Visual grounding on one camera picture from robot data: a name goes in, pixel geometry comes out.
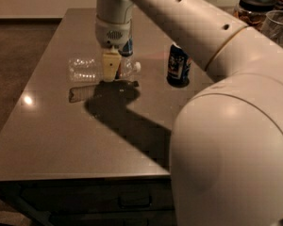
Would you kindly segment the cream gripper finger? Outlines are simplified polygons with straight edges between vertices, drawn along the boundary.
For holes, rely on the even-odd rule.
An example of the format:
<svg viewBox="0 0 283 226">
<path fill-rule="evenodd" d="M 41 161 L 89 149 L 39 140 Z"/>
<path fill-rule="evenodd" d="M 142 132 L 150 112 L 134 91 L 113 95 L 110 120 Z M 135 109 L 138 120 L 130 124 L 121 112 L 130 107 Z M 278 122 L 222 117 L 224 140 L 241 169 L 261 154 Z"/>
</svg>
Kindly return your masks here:
<svg viewBox="0 0 283 226">
<path fill-rule="evenodd" d="M 103 80 L 112 82 L 115 79 L 122 57 L 114 47 L 106 49 L 102 54 Z"/>
</svg>

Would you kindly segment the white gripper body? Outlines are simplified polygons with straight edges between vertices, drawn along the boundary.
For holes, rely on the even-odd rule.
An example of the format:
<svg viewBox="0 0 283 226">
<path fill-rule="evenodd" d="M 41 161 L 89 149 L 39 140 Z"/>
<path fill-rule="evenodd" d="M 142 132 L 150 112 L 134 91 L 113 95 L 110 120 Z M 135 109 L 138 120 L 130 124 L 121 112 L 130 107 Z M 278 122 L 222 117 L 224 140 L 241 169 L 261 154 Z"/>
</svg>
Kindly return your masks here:
<svg viewBox="0 0 283 226">
<path fill-rule="evenodd" d="M 127 24 L 112 24 L 96 18 L 95 37 L 102 48 L 114 46 L 121 49 L 131 37 L 131 22 Z"/>
</svg>

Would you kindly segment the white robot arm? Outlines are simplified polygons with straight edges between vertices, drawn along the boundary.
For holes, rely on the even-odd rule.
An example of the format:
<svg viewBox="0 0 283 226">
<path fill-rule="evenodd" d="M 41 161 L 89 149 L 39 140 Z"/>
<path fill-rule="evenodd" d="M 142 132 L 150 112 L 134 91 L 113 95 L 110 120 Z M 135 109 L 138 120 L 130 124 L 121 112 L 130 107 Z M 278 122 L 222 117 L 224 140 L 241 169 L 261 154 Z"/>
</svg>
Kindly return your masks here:
<svg viewBox="0 0 283 226">
<path fill-rule="evenodd" d="M 97 0 L 101 46 L 138 6 L 212 80 L 171 135 L 178 226 L 283 226 L 283 49 L 205 0 Z"/>
</svg>

